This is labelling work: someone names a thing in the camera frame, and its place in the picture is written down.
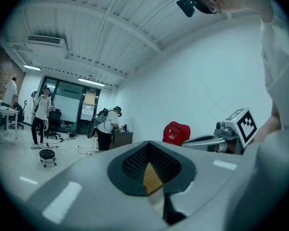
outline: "white shirt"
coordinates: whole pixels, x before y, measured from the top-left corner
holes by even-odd
[[[113,129],[113,125],[111,124],[118,124],[118,115],[113,110],[108,112],[108,117],[105,122],[97,125],[97,129],[103,133],[111,133],[111,130]]]
[[[6,84],[5,88],[6,88],[6,90],[5,90],[4,97],[3,97],[2,101],[6,104],[11,104],[12,99],[13,99],[13,95],[17,94],[17,86],[16,86],[15,81],[9,80],[9,82]]]
[[[265,85],[276,105],[282,126],[289,126],[289,19],[272,1],[274,19],[261,25],[261,53]]]
[[[47,116],[47,110],[50,109],[51,107],[51,100],[49,97],[47,99],[44,99],[43,96],[40,96],[38,98],[38,101],[36,102],[36,105],[38,105],[38,110],[35,113],[35,117],[41,119],[41,120],[46,120]]]

